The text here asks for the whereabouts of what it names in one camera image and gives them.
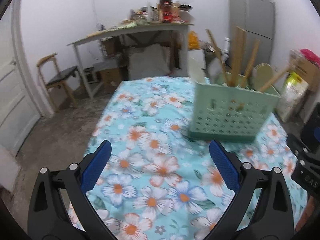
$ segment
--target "floral tablecloth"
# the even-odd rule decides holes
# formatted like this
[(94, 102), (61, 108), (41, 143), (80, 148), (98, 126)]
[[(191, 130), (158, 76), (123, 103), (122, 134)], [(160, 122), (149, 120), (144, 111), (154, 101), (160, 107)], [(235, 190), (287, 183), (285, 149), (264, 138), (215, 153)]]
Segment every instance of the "floral tablecloth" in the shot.
[[(185, 137), (194, 85), (189, 78), (156, 77), (122, 82), (89, 141), (86, 153), (106, 139), (112, 155), (87, 196), (120, 240), (202, 240), (231, 202), (229, 190), (208, 152), (209, 142)], [(290, 175), (295, 156), (273, 114), (252, 144), (222, 143), (257, 169), (282, 169), (290, 191), (294, 224), (307, 193)], [(256, 190), (240, 227), (248, 225)], [(74, 226), (82, 226), (72, 208)]]

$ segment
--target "wooden chair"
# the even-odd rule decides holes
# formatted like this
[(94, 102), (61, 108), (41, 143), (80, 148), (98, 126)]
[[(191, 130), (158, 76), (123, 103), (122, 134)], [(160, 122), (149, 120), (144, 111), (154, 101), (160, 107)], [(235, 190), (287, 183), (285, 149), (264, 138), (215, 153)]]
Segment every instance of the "wooden chair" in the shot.
[[(49, 92), (49, 88), (53, 88), (53, 87), (57, 87), (57, 86), (62, 86), (66, 92), (66, 94), (70, 97), (70, 99), (72, 100), (73, 102), (73, 105), (75, 108), (78, 108), (77, 106), (77, 103), (76, 103), (76, 100), (75, 98), (73, 97), (73, 93), (72, 93), (72, 90), (71, 88), (67, 85), (67, 79), (70, 77), (70, 76), (75, 76), (75, 71), (77, 71), (77, 66), (73, 66), (73, 67), (70, 67), (70, 68), (67, 68), (63, 71), (60, 71), (59, 70), (59, 67), (58, 67), (58, 64), (57, 64), (57, 59), (55, 58), (55, 56), (57, 55), (57, 53), (53, 53), (53, 54), (50, 54), (46, 57), (43, 57), (41, 58), (38, 62), (37, 62), (37, 67), (38, 67), (38, 72), (39, 72), (39, 76), (41, 77), (44, 85), (45, 85), (45, 88), (47, 89), (47, 92), (48, 92), (48, 95), (49, 95), (49, 98), (50, 98), (50, 101), (51, 103), (54, 105), (56, 111), (55, 112), (59, 112), (59, 108), (58, 106), (55, 104), (55, 102), (53, 101), (53, 98)], [(44, 77), (42, 75), (42, 72), (41, 72), (41, 68), (42, 66), (49, 62), (49, 61), (53, 61), (53, 64), (57, 70), (57, 75), (54, 76), (52, 79), (50, 79), (49, 82), (45, 82), (44, 80)]]

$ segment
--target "wooden desk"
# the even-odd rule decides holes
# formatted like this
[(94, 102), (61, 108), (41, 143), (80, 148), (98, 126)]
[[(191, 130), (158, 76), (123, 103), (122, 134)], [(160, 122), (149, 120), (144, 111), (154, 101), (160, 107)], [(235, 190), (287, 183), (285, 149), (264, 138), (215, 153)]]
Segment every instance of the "wooden desk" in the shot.
[(81, 62), (81, 57), (79, 54), (78, 46), (81, 44), (88, 43), (90, 41), (96, 41), (102, 38), (112, 37), (112, 36), (120, 36), (123, 34), (131, 34), (131, 33), (141, 33), (141, 32), (152, 32), (152, 31), (179, 31), (180, 33), (180, 42), (181, 42), (181, 50), (180, 50), (180, 67), (181, 67), (181, 75), (188, 76), (187, 73), (187, 63), (188, 63), (188, 31), (189, 26), (192, 24), (178, 24), (178, 23), (161, 23), (161, 24), (150, 24), (150, 25), (138, 25), (135, 27), (124, 28), (124, 29), (115, 29), (110, 31), (103, 31), (98, 35), (94, 35), (91, 37), (86, 37), (80, 39), (78, 41), (72, 42), (67, 46), (72, 45), (74, 52), (76, 54), (76, 59), (78, 61), (78, 70), (79, 74), (83, 80), (84, 86), (88, 92), (90, 98), (93, 98), (95, 93), (102, 86), (102, 82), (100, 82), (93, 90), (90, 88), (89, 83), (85, 77), (83, 71), (83, 65)]

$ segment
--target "orange plastic bag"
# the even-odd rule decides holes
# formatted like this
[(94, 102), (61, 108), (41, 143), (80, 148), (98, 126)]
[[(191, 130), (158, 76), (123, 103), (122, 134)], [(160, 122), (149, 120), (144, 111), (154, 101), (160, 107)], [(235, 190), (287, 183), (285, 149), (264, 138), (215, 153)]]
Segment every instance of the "orange plastic bag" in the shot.
[(189, 49), (200, 49), (198, 36), (194, 31), (188, 33)]

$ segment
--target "blue gripper pad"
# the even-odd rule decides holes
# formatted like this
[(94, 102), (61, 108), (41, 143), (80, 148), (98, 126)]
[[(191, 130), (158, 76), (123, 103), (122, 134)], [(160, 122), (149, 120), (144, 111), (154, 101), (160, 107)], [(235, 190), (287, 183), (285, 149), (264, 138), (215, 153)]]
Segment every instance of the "blue gripper pad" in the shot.
[(80, 187), (83, 194), (92, 190), (100, 177), (111, 156), (111, 143), (107, 140), (103, 141), (94, 154), (93, 159), (82, 173)]
[(320, 142), (320, 127), (315, 128), (313, 135)]
[(228, 156), (226, 156), (225, 149), (221, 149), (216, 141), (212, 141), (209, 145), (209, 153), (228, 189), (233, 190), (237, 194), (240, 188), (239, 173)]

